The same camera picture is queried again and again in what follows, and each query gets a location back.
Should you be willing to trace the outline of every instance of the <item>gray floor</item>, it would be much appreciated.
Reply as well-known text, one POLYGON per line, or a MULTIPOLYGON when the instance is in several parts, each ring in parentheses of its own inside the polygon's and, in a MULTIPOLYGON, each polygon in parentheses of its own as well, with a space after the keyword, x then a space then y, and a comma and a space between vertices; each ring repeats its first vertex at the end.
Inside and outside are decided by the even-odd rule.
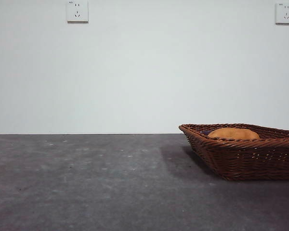
POLYGON ((174 135, 0 135, 0 231, 289 231, 289 181, 229 182, 174 135))

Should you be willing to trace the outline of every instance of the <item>concrete floor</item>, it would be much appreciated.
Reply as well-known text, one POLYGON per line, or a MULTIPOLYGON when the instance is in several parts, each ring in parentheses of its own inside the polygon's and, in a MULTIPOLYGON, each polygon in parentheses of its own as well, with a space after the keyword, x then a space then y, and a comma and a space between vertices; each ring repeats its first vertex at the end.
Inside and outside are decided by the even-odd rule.
POLYGON ((173 135, 0 135, 0 231, 289 231, 289 181, 230 182, 173 135))

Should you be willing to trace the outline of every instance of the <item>white wall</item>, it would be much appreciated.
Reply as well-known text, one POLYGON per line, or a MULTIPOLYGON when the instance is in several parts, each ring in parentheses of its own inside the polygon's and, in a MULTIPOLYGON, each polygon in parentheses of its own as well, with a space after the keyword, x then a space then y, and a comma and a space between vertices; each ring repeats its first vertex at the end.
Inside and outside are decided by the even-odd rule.
POLYGON ((0 134, 289 129, 289 26, 274 0, 0 0, 0 134))

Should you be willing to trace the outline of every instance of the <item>wall socket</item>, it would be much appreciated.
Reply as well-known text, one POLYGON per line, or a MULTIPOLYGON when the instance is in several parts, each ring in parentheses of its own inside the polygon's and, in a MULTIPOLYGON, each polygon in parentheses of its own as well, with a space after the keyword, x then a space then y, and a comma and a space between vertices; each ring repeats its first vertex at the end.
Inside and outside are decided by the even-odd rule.
POLYGON ((68 22, 89 22, 88 0, 70 0, 66 3, 68 22))
POLYGON ((289 24, 289 2, 276 3, 275 16, 276 24, 289 24))

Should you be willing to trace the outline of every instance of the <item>wicker basket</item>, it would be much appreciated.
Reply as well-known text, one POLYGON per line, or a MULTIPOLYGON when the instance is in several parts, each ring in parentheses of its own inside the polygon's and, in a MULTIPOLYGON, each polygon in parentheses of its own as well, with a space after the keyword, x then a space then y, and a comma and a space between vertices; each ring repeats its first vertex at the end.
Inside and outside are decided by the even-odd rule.
POLYGON ((226 180, 289 180, 289 131, 248 124, 184 124, 179 129, 192 149, 226 180), (202 131, 247 128, 260 139, 209 138, 202 131))

